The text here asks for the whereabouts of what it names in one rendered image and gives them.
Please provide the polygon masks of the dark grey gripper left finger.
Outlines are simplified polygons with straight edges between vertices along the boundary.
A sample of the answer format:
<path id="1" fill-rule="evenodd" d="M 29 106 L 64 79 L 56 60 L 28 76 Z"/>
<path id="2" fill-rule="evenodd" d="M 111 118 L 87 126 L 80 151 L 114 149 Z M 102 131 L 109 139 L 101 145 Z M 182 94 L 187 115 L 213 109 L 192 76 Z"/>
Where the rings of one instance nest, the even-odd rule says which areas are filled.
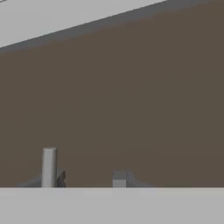
<path id="1" fill-rule="evenodd" d="M 41 173 L 18 187 L 65 187 L 66 171 L 58 168 L 58 149 L 45 147 L 42 152 Z"/>

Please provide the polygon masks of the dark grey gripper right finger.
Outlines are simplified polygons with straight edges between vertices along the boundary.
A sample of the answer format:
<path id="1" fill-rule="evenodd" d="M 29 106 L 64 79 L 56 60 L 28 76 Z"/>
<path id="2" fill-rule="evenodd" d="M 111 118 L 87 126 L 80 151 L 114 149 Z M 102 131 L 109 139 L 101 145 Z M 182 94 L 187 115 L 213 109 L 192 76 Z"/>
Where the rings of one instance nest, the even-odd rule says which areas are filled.
<path id="1" fill-rule="evenodd" d="M 136 178 L 133 171 L 113 171 L 112 175 L 113 187 L 153 187 Z"/>

